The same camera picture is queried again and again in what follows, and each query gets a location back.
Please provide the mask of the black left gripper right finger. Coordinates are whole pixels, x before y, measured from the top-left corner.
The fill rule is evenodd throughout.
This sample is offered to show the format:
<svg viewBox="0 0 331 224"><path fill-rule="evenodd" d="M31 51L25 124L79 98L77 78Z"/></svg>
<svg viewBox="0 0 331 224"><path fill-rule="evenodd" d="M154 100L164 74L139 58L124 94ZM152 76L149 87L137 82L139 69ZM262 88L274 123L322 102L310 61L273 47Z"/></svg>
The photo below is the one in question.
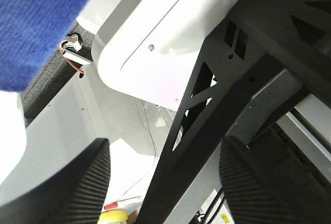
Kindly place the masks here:
<svg viewBox="0 0 331 224"><path fill-rule="evenodd" d="M235 223L330 223L330 195L278 136L223 139L219 175Z"/></svg>

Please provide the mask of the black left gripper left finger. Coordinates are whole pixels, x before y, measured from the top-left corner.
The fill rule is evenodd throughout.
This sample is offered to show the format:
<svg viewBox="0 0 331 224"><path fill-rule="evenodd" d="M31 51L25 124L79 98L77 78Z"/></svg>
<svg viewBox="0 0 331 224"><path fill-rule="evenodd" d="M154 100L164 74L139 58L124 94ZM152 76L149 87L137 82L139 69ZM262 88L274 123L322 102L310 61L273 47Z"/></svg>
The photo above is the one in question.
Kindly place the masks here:
<svg viewBox="0 0 331 224"><path fill-rule="evenodd" d="M97 223L110 181L110 149L95 139L52 177L1 205L1 223Z"/></svg>

